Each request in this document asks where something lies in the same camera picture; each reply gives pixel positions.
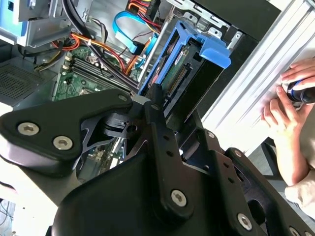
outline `hand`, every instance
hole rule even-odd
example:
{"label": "hand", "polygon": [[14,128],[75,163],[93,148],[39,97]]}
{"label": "hand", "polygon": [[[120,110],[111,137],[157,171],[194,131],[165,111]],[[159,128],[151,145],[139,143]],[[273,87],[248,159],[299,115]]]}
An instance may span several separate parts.
{"label": "hand", "polygon": [[303,105],[299,111],[293,107],[282,87],[277,87],[278,99],[270,101],[263,111],[261,119],[271,129],[271,138],[280,146],[299,142],[299,136],[313,105]]}
{"label": "hand", "polygon": [[293,90],[302,90],[315,87],[315,59],[306,59],[294,63],[290,70],[281,75],[283,83],[292,83],[302,80],[293,87]]}

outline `motherboard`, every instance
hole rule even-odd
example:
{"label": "motherboard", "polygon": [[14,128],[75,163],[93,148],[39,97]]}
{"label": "motherboard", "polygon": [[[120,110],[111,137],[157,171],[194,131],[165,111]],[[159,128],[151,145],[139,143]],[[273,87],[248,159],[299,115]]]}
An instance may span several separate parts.
{"label": "motherboard", "polygon": [[[114,58],[109,60],[119,67],[119,63]],[[136,80],[136,75],[137,71],[134,70],[130,77]],[[80,47],[66,54],[57,83],[54,101],[105,89],[120,89],[128,94],[131,92],[125,84],[114,79],[106,71],[106,67],[97,61],[87,47]]]}

